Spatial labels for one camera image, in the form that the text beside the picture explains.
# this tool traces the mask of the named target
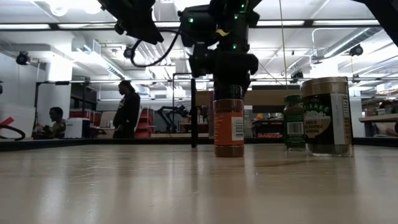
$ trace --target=hair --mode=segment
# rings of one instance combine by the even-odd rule
[[[129,88],[130,92],[132,92],[132,93],[136,92],[136,89],[134,89],[134,87],[132,87],[131,83],[127,80],[121,81],[119,85],[126,86],[127,88]]]
[[[54,110],[58,115],[63,116],[63,110],[61,108],[53,107],[53,108],[50,109],[50,111],[51,110]]]

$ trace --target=jar lid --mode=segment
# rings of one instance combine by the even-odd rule
[[[239,85],[219,85],[214,89],[214,100],[243,99],[243,89]]]
[[[302,97],[301,95],[289,95],[284,97],[285,103],[301,103]]]

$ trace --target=table surface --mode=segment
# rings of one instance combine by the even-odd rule
[[[247,145],[75,146],[4,152],[0,220],[44,223],[397,223],[398,150],[308,157]]]

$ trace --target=green spice jar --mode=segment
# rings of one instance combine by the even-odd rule
[[[289,151],[305,151],[305,134],[303,128],[304,108],[301,95],[290,95],[284,98],[285,146]]]

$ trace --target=brown lid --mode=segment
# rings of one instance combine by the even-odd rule
[[[304,82],[301,91],[303,97],[327,93],[347,94],[347,87],[347,77],[324,77]]]

